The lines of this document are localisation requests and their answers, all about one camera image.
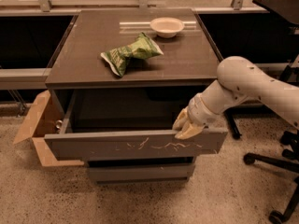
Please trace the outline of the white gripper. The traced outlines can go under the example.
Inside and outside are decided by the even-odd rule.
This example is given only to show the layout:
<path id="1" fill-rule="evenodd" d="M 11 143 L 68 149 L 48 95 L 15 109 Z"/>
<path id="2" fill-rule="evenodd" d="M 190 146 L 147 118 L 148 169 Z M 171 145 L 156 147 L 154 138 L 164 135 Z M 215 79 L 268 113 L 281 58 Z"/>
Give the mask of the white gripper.
<path id="1" fill-rule="evenodd" d="M 173 123 L 172 129 L 179 131 L 175 137 L 180 140 L 189 139 L 209 126 L 219 115 L 216 97 L 210 94 L 197 93 L 183 108 Z"/>

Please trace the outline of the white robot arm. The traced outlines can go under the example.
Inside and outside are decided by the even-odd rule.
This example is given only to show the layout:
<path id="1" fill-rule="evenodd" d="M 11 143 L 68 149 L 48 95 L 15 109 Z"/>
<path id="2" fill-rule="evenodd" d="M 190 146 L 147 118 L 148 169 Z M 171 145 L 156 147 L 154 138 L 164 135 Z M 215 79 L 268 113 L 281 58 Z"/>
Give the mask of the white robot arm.
<path id="1" fill-rule="evenodd" d="M 177 139 L 188 139 L 212 124 L 228 108 L 249 98 L 258 100 L 295 129 L 299 126 L 299 88 L 268 76 L 249 60 L 231 56 L 217 68 L 217 79 L 183 108 L 173 129 Z"/>

